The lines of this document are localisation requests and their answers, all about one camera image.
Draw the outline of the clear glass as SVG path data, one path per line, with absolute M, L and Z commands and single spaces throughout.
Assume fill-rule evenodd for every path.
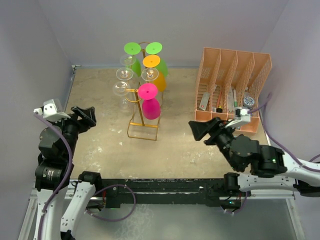
M 124 54 L 120 57 L 119 61 L 126 68 L 132 68 L 134 64 L 137 62 L 137 59 L 134 55 Z
M 129 94 L 128 89 L 130 85 L 127 81 L 117 81 L 113 87 L 113 93 L 119 97 L 119 109 L 122 111 L 129 111 L 131 103 L 126 99 L 126 96 Z
M 129 81 L 133 78 L 134 72 L 128 67 L 121 67 L 116 71 L 116 77 L 120 81 Z
M 159 71 L 156 68 L 145 68 L 142 72 L 141 72 L 141 77 L 142 79 L 147 82 L 147 83 L 151 83 L 153 81 L 155 81 L 159 76 Z

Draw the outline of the pink plastic goblet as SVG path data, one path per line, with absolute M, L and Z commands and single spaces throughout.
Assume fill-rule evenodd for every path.
M 142 112 L 146 119 L 155 120 L 161 114 L 159 101 L 156 99 L 158 89 L 153 83 L 144 83 L 138 89 L 138 96 L 143 100 Z

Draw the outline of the small green wine glass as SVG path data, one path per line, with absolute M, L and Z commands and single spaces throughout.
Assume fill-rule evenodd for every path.
M 141 52 L 141 46 L 136 42 L 128 42 L 124 45 L 124 52 L 126 59 L 124 60 L 125 66 L 130 68 L 138 77 L 141 76 L 141 64 L 137 58 L 137 54 Z

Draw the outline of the yellow plastic goblet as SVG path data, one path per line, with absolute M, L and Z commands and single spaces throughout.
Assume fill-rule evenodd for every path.
M 165 76 L 160 68 L 161 58 L 152 54 L 146 56 L 142 61 L 145 69 L 141 72 L 141 77 L 146 83 L 152 83 L 159 92 L 164 92 L 167 87 Z

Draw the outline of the large green wine glass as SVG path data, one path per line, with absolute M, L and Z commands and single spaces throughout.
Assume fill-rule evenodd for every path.
M 156 68 L 164 77 L 167 77 L 169 71 L 167 64 L 163 58 L 159 56 L 162 51 L 163 45 L 160 42 L 151 42 L 146 48 L 147 56 L 143 59 L 143 65 L 147 68 Z

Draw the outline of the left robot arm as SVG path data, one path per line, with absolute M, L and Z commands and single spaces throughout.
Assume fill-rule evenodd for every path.
M 39 136 L 40 154 L 35 170 L 36 240 L 74 240 L 90 198 L 103 191 L 100 173 L 84 171 L 79 176 L 71 202 L 64 209 L 79 134 L 97 124 L 93 106 L 74 106 L 71 111 L 70 114 L 60 111 L 52 102 L 33 111 L 34 116 L 47 126 Z

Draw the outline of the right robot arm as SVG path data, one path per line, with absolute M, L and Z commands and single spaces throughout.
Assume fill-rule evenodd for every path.
M 228 196 L 252 190 L 288 190 L 303 197 L 320 196 L 320 165 L 295 161 L 280 148 L 260 144 L 240 134 L 234 136 L 230 123 L 215 117 L 206 122 L 189 121 L 193 137 L 207 146 L 217 146 L 233 173 L 223 176 L 222 190 Z

